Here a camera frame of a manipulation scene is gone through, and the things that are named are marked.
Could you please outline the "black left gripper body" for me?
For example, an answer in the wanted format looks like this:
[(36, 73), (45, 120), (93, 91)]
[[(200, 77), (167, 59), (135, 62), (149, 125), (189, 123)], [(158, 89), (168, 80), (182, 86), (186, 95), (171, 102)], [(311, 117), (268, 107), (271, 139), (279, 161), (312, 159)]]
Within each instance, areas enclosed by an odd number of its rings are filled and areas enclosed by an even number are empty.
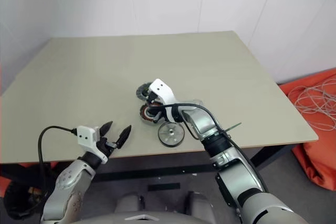
[(117, 148), (117, 144), (109, 142), (106, 137), (100, 137), (100, 140), (96, 143), (96, 147), (99, 151), (96, 162), (107, 162), (112, 152)]

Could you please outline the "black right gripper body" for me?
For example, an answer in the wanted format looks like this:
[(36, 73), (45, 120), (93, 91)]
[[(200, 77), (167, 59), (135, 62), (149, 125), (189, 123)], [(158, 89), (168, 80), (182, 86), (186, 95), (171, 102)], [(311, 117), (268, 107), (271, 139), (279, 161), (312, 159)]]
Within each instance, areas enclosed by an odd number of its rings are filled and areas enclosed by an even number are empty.
[(166, 109), (162, 107), (163, 103), (159, 101), (158, 95), (153, 92), (153, 102), (149, 103), (149, 116), (153, 118), (158, 114), (162, 113), (162, 118), (160, 121), (167, 121)]

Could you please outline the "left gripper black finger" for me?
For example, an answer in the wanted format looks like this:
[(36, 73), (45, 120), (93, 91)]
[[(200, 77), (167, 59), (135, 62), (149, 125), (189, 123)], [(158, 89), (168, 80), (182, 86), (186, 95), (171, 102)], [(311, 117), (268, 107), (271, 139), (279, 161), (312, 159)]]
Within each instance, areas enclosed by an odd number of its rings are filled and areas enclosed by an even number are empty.
[(104, 137), (110, 130), (111, 126), (112, 126), (113, 121), (109, 121), (105, 124), (103, 124), (100, 128), (99, 128), (99, 134), (101, 137)]
[(115, 142), (116, 148), (120, 149), (126, 140), (128, 139), (129, 135), (131, 133), (131, 125), (127, 126), (119, 135), (118, 140)]

